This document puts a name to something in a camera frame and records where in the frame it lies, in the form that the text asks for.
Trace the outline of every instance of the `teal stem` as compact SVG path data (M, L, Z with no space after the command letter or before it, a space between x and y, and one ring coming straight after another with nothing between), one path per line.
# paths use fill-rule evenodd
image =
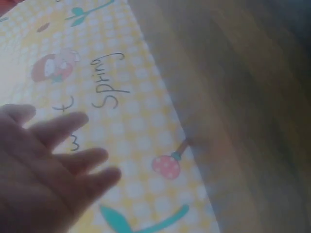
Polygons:
M8 20L8 19L9 19L8 17L0 18L0 23L3 22L3 21L6 21L6 20Z
M93 11L97 11L97 10L99 10L99 9L102 9L102 8L104 8L105 6L108 6L108 5L110 5L110 4L114 3L114 2L115 2L115 0L110 0L110 2L108 2L108 3L106 3L106 4L102 5L102 6L96 7L96 8L94 8L94 9L92 9L92 10L89 10L87 13L91 13L91 12L93 12Z
M104 8L104 7L106 7L106 6L110 5L110 4L112 4L112 3L114 3L114 2L115 2L115 0L110 0L110 2L105 3L104 5L101 5L101 6L99 6L99 7L96 7L96 8L94 8L94 9L92 9L92 10L86 11L86 12L84 12L84 17L88 16L88 15L89 15L90 13L92 13L93 11L97 11L97 10L99 10L99 9L102 9L102 8ZM80 17L80 16L82 16L82 15L72 16L72 17L66 18L65 20L70 20L70 19L77 18L77 17Z
M183 205L173 216L169 217L168 219L152 226L152 227L148 227L144 230L140 230L134 233L155 233L155 232L159 232L171 225L173 225L174 223L176 223L177 221L179 221L183 216L186 215L186 213L188 213L189 211L189 206L188 205Z

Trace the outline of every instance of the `handwritten word spring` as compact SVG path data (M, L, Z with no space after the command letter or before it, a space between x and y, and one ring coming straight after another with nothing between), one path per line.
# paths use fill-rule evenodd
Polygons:
M97 58L91 62L91 65L94 66L94 73L95 73L94 75L92 75L92 77L96 78L96 81L95 81L96 93L97 94L100 94L100 93L105 94L105 97L100 104L92 103L92 106L95 108L104 107L109 100L109 101L114 101L113 109L115 109L119 105L118 98L115 96L115 94L116 93L130 93L129 91L114 89L112 87L112 85L108 84L108 82L110 82L109 79L103 79L103 76L105 75L105 68L104 68L105 66L104 66L103 59L107 58L109 56L120 56L119 60L123 60L125 58L123 53L116 52L116 53L112 53L109 55L99 57L99 58Z

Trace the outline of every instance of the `teal leaf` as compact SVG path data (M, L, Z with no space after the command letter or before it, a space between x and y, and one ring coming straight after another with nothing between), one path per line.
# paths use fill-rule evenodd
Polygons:
M81 16L84 14L84 11L81 7L74 7L71 10L76 16Z
M85 20L85 17L81 17L81 18L75 20L71 26L72 26L72 27L78 26L78 25L80 25L81 23L83 23L84 20Z
M115 233L133 233L130 224L122 214L106 206L100 206L100 210L107 224Z

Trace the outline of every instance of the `strawberry illustration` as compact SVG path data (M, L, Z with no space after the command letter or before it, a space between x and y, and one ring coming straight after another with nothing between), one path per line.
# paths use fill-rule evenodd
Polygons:
M185 139L171 155L162 155L152 161L152 169L168 180L176 179L180 174L179 161L188 146Z

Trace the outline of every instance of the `wooden surface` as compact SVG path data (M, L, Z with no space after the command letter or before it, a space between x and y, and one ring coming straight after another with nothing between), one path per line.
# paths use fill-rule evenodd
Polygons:
M129 2L221 231L311 232L311 2Z

